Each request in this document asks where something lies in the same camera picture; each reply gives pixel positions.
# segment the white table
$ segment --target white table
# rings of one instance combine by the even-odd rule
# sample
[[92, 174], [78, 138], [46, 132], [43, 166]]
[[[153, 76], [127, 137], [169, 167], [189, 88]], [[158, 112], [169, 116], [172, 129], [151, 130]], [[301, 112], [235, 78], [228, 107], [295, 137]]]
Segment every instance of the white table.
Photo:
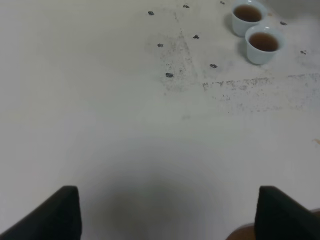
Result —
[[224, 2], [0, 1], [1, 231], [62, 185], [84, 240], [223, 240], [261, 185], [320, 207], [320, 1], [263, 1], [262, 66]]

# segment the tea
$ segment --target tea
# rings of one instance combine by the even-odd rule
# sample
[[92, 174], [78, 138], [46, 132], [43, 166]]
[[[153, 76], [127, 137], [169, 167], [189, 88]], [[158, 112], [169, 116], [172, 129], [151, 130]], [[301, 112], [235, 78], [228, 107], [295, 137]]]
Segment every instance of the tea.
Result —
[[259, 22], [262, 19], [262, 14], [259, 9], [247, 4], [237, 6], [233, 13], [238, 19], [246, 22], [254, 23]]
[[279, 47], [277, 39], [274, 36], [265, 32], [254, 33], [250, 37], [249, 43], [256, 49], [265, 52], [274, 52]]

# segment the white teacup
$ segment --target white teacup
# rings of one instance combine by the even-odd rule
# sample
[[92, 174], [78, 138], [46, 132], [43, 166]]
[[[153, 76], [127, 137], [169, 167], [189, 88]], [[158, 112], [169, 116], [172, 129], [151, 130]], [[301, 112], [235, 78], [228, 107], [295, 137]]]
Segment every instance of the white teacup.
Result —
[[[278, 48], [275, 51], [262, 51], [250, 44], [250, 37], [253, 34], [256, 33], [265, 33], [273, 36], [277, 43]], [[246, 55], [248, 59], [253, 63], [257, 65], [266, 64], [269, 62], [273, 56], [279, 52], [285, 45], [285, 39], [282, 33], [274, 28], [268, 27], [268, 26], [253, 26], [248, 29], [245, 33], [245, 41], [246, 41]]]
[[[250, 5], [258, 9], [261, 13], [261, 20], [260, 21], [255, 21], [255, 22], [249, 22], [249, 21], [244, 21], [241, 20], [240, 18], [236, 17], [234, 14], [235, 9], [241, 5]], [[236, 0], [235, 4], [232, 7], [232, 28], [235, 34], [237, 34], [239, 37], [244, 37], [246, 34], [246, 31], [261, 23], [268, 14], [267, 9], [259, 2], [256, 0]]]

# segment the dark speck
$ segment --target dark speck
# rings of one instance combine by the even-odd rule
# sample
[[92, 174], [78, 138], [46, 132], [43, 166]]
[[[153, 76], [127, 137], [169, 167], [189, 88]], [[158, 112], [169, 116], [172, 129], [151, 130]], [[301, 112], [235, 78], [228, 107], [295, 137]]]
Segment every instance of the dark speck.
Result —
[[172, 73], [168, 73], [168, 72], [165, 74], [165, 76], [167, 78], [173, 78], [174, 77], [174, 75]]

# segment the cup rim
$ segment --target cup rim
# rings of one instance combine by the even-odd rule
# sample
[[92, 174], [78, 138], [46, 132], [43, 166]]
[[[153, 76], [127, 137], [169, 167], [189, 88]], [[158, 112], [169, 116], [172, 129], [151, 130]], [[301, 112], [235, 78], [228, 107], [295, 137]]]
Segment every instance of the cup rim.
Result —
[[255, 7], [255, 5], [258, 5], [260, 8], [262, 8], [262, 9], [264, 10], [264, 12], [267, 12], [267, 9], [266, 9], [265, 6], [263, 6], [260, 2], [257, 2], [257, 1], [255, 1], [254, 4], [252, 4], [252, 1], [247, 1], [247, 2], [245, 2], [245, 3], [243, 3], [243, 4], [235, 4], [235, 5], [233, 5], [231, 14], [232, 14], [236, 19], [240, 20], [242, 23], [247, 23], [247, 24], [259, 24], [259, 23], [261, 23], [261, 22], [266, 18], [266, 16], [267, 16], [267, 14], [264, 14], [263, 11], [260, 10], [260, 9], [257, 7], [257, 9], [258, 9], [258, 10], [260, 11], [260, 13], [261, 13], [261, 20], [259, 20], [259, 21], [244, 21], [244, 20], [238, 18], [238, 17], [235, 15], [235, 13], [234, 13], [235, 9], [236, 9], [237, 7], [239, 7], [239, 6], [241, 6], [241, 5], [249, 5], [249, 6], [254, 6], [254, 7]]
[[[272, 27], [269, 27], [269, 26], [261, 26], [261, 25], [252, 26], [252, 27], [250, 27], [250, 28], [246, 31], [245, 36], [244, 36], [245, 41], [246, 41], [246, 43], [247, 43], [248, 45], [250, 45], [251, 47], [253, 47], [253, 48], [254, 48], [255, 50], [257, 50], [258, 52], [264, 53], [264, 54], [274, 54], [274, 53], [277, 53], [278, 51], [280, 51], [280, 50], [284, 47], [284, 45], [285, 45], [284, 39], [283, 39], [282, 33], [280, 33], [280, 32], [279, 32], [279, 36], [281, 36], [280, 38], [281, 38], [281, 40], [282, 40], [282, 44], [281, 44], [280, 47], [277, 48], [277, 50], [275, 50], [275, 51], [262, 51], [262, 50], [260, 50], [260, 49], [258, 49], [258, 48], [256, 48], [256, 47], [252, 46], [252, 44], [249, 42], [248, 32], [249, 32], [249, 30], [252, 30], [252, 29], [257, 28], [257, 27], [259, 27], [259, 28], [269, 28], [269, 29], [272, 29], [272, 30], [274, 30], [274, 31], [279, 32], [279, 31], [276, 30], [275, 28], [272, 28]], [[253, 34], [256, 34], [256, 33], [266, 33], [266, 32], [263, 32], [263, 31], [261, 30], [261, 31], [255, 32], [255, 33], [253, 33]]]

